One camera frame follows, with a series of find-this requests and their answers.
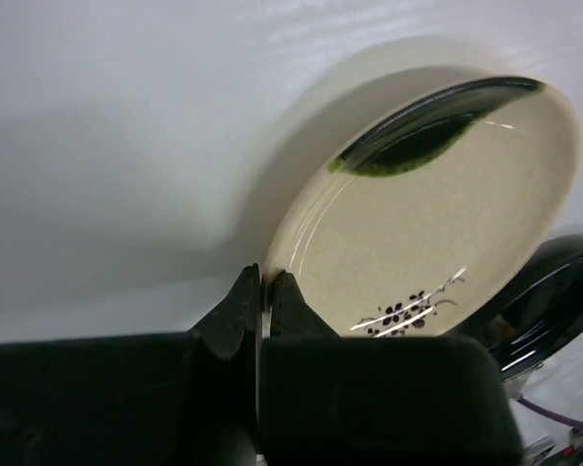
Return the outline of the cream plate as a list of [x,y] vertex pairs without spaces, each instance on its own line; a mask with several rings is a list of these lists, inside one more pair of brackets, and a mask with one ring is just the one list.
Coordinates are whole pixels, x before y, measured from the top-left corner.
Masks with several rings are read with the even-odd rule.
[[271,334],[300,302],[338,336],[430,336],[525,265],[578,170],[577,113],[555,87],[483,77],[380,117],[292,201],[263,266]]

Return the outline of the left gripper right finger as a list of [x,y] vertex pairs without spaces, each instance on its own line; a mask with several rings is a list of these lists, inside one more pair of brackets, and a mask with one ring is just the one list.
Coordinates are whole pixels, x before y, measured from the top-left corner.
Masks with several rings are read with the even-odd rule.
[[270,465],[519,465],[498,367],[461,336],[343,338],[290,273],[271,287],[259,434]]

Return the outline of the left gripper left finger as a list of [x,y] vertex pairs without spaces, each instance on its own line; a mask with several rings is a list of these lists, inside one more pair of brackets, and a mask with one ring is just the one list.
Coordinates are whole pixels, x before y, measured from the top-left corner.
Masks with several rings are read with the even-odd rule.
[[190,330],[0,345],[0,465],[253,465],[257,266]]

